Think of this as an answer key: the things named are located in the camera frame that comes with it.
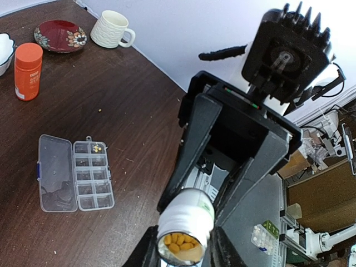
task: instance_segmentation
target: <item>orange pill bottle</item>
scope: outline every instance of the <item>orange pill bottle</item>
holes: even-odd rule
[[[42,47],[24,43],[15,51],[15,93],[18,99],[30,101],[39,93],[42,69]]]

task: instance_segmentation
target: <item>white wall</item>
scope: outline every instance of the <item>white wall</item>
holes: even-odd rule
[[[52,1],[55,0],[0,0],[0,17],[37,4]]]
[[[262,15],[286,2],[295,10],[299,0],[82,0],[94,13],[105,9],[123,13],[137,33],[135,47],[165,71],[184,90],[190,78],[207,70],[229,80],[239,64],[238,58],[201,62],[198,54],[254,39]],[[356,85],[355,1],[304,0],[302,13],[313,7],[312,19],[322,13],[322,29],[331,28],[332,44],[347,76],[345,89]],[[321,98],[318,104],[328,98]]]

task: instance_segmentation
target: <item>white ceramic mug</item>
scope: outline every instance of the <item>white ceramic mug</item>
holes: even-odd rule
[[[135,40],[136,34],[127,27],[128,20],[124,15],[112,10],[105,10],[95,23],[90,37],[97,45],[105,48],[116,48],[119,45],[130,47]],[[125,32],[131,35],[127,43],[121,41]]]

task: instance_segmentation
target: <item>pill bottle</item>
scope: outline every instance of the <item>pill bottle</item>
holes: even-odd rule
[[[173,266],[193,266],[202,261],[214,220],[215,211],[208,195],[199,189],[183,189],[160,216],[160,257]]]
[[[24,43],[15,51],[15,93],[29,101],[39,93],[43,50],[35,43]]]

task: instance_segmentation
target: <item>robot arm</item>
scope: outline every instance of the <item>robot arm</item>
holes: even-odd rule
[[[241,73],[247,90],[202,71],[192,78],[181,101],[178,117],[185,131],[157,210],[163,213],[195,172],[211,176],[214,166],[226,172],[214,195],[215,227],[202,267],[248,266],[237,249],[241,240],[231,232],[236,223],[232,215],[248,193],[284,166],[301,145],[302,131],[266,103],[271,98],[279,105],[301,102],[308,85],[334,59],[330,29],[320,32],[320,15],[310,24],[311,9],[302,16],[300,8],[301,4],[289,12],[286,4],[268,11],[254,42],[234,51],[233,55],[246,52]],[[157,233],[157,226],[148,229],[125,267],[159,266]]]

